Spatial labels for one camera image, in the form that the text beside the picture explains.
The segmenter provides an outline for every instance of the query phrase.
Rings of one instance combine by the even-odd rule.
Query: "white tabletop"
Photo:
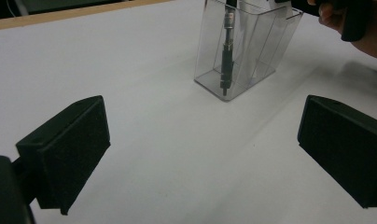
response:
[[[308,94],[377,119],[377,60],[305,15],[277,72],[230,103],[195,84],[203,0],[0,30],[0,155],[103,95],[112,146],[37,223],[377,223],[299,147]]]

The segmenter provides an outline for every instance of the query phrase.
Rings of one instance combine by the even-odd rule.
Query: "clear acrylic holder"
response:
[[[194,80],[222,101],[230,101],[275,72],[302,17],[294,8],[270,9],[267,0],[238,1],[228,7],[205,0]],[[235,14],[230,87],[223,91],[226,10]]]

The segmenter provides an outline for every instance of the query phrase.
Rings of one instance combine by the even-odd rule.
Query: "pen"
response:
[[[227,89],[231,87],[232,83],[232,50],[233,50],[233,36],[235,23],[235,8],[237,7],[237,0],[227,0],[226,14],[224,16],[224,29],[226,29],[226,39],[223,44],[223,52],[221,56],[221,79],[220,88],[223,89],[223,95],[227,95]]]

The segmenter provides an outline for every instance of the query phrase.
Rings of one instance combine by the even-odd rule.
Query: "transparent box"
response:
[[[205,0],[194,80],[222,101],[234,99],[275,72],[301,17],[267,0],[237,7]]]

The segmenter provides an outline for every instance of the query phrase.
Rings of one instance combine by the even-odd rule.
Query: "table surface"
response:
[[[304,15],[277,72],[223,103],[193,81],[203,0],[0,30],[0,155],[103,95],[112,146],[37,223],[377,223],[303,149],[308,94],[377,119],[377,60]]]

